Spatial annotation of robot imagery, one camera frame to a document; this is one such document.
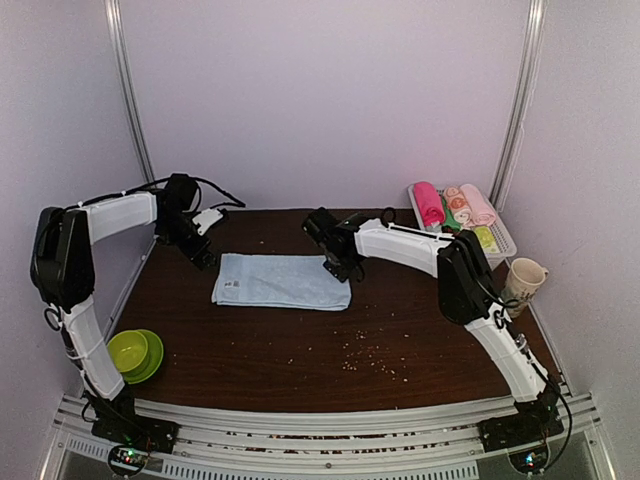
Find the magenta pink towel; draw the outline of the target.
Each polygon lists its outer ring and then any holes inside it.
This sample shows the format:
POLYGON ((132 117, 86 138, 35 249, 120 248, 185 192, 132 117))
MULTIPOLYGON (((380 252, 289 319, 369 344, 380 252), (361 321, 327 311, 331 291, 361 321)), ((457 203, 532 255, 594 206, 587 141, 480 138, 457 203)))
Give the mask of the magenta pink towel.
POLYGON ((429 182, 417 182, 413 186, 413 194, 420 218, 425 227, 443 224, 446 216, 440 195, 429 182))

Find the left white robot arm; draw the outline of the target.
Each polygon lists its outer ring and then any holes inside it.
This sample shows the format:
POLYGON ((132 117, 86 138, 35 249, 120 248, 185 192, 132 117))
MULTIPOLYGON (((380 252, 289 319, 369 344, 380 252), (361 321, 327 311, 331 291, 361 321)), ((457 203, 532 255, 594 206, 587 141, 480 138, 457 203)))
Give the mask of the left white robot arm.
POLYGON ((30 276, 57 327, 70 344, 68 358, 78 366, 92 395, 115 400, 125 387, 108 352, 94 308, 93 246, 122 232, 149 225, 156 237, 176 246, 197 268, 213 265, 208 231, 227 217, 221 208, 189 213, 165 191, 112 194, 66 208, 41 211, 30 276))

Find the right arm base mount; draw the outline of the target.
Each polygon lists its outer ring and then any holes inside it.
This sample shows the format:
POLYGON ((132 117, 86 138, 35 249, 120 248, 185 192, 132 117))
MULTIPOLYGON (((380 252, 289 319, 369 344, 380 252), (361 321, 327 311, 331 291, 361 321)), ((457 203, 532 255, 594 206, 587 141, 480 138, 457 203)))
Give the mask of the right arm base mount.
POLYGON ((564 432, 564 425, 556 408, 542 412, 518 412, 493 417, 477 424, 485 452, 513 449, 564 432))

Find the white plastic basket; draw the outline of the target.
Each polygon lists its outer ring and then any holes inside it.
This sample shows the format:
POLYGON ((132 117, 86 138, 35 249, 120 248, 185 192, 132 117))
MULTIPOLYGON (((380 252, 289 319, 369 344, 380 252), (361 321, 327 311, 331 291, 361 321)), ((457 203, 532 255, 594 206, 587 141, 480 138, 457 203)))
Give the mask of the white plastic basket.
MULTIPOLYGON (((419 208, 417 202, 415 200, 414 195, 414 185, 410 184, 407 187, 408 197, 414 211, 414 216, 416 218, 416 222, 418 228, 423 231, 427 231, 430 233, 440 233, 442 228, 440 226, 436 227, 425 227, 422 221, 421 214, 419 212, 419 208)), ((492 249, 483 249, 487 262, 492 270, 495 270, 498 266, 500 266, 505 260, 514 257, 517 254, 517 247, 512 239, 510 233, 508 232, 506 226, 502 222, 499 216, 496 216, 495 222, 488 227, 488 230, 491 232, 496 247, 492 249)))

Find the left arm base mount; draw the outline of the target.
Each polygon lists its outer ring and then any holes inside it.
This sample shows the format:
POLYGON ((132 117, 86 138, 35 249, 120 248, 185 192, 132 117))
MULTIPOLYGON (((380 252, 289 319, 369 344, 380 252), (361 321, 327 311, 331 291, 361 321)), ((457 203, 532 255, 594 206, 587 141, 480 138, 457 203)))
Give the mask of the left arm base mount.
POLYGON ((134 415, 127 418, 116 413, 99 413, 91 433, 102 439, 133 447, 140 451, 172 453, 179 425, 168 420, 134 415))

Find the light blue towel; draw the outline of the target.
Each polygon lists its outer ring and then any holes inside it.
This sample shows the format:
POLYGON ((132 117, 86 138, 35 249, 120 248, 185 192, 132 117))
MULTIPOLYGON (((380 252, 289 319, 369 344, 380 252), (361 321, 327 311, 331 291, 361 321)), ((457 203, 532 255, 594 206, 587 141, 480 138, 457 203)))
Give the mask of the light blue towel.
POLYGON ((211 301, 220 306, 343 311, 352 300, 348 282, 323 266, 322 255, 221 256, 211 301))

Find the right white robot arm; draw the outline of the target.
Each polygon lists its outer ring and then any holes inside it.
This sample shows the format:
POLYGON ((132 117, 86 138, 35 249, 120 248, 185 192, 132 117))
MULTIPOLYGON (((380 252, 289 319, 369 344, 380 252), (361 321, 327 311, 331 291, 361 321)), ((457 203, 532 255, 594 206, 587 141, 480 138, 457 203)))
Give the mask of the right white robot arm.
POLYGON ((435 278, 441 314, 476 338, 507 382, 516 408, 523 411, 513 419, 513 433, 530 442, 550 426, 558 387, 513 324, 474 233, 428 233, 362 214, 339 221, 324 208, 308 217, 303 230, 323 250, 324 267, 341 282, 361 271, 366 258, 435 278))

